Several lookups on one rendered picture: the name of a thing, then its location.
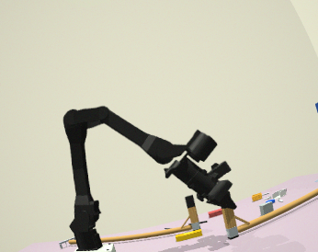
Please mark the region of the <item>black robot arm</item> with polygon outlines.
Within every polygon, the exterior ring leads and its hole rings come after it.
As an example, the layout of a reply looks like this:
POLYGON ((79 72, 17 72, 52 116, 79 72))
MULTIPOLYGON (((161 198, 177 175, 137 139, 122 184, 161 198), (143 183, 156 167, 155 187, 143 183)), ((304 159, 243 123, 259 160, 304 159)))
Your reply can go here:
MULTIPOLYGON (((165 177, 176 176, 187 184, 198 172, 199 167, 187 158, 205 162, 212 150, 217 146, 215 140, 207 133, 196 130, 186 145, 171 144, 167 140, 148 134, 130 124, 106 106, 90 109, 71 109, 63 116, 63 126, 70 144, 72 170, 74 172, 75 201, 74 219, 69 225, 74 233, 78 249, 76 251, 97 251, 102 242, 97 232, 96 222, 99 219, 99 200, 94 200, 90 193, 88 170, 85 158, 85 139, 87 129, 106 124, 115 132, 138 145, 155 162, 166 165, 175 157, 185 155, 169 167, 164 168, 165 177)), ((219 179, 229 173, 231 168, 227 162, 213 164, 211 171, 206 173, 210 180, 219 182, 219 179), (217 178, 217 179, 216 179, 217 178)))

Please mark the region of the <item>red rectangular block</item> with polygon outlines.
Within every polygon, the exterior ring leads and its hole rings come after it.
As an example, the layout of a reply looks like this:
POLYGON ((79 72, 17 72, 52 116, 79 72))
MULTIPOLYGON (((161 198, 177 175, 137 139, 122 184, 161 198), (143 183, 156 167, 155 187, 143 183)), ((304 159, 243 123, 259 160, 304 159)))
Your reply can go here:
POLYGON ((209 217, 210 217, 210 218, 219 216, 219 215, 222 214, 222 209, 215 210, 215 211, 212 211, 212 212, 208 212, 208 214, 209 214, 209 217))

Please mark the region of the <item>yellow rectangular block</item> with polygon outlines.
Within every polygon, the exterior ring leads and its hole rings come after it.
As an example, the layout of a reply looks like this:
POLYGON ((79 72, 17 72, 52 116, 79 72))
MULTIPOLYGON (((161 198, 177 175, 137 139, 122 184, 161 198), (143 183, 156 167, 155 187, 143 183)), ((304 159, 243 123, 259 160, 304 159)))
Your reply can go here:
POLYGON ((193 238, 193 237, 198 237, 198 236, 202 236, 202 230, 199 229, 197 231, 193 231, 193 232, 190 232, 190 233, 185 233, 185 234, 180 234, 180 235, 176 235, 176 241, 177 242, 180 242, 180 241, 183 241, 183 240, 187 240, 189 238, 193 238))

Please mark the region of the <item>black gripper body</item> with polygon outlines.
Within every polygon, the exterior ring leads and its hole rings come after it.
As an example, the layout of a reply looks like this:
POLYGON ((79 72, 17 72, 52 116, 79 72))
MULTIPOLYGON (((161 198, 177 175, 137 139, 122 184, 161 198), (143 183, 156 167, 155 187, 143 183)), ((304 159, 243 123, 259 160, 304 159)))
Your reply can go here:
POLYGON ((220 180, 216 185, 216 181, 212 182, 206 173, 207 171, 200 167, 195 176, 185 185, 197 193, 198 200, 203 202, 203 199, 207 199, 217 204, 229 191, 233 183, 228 179, 220 180))

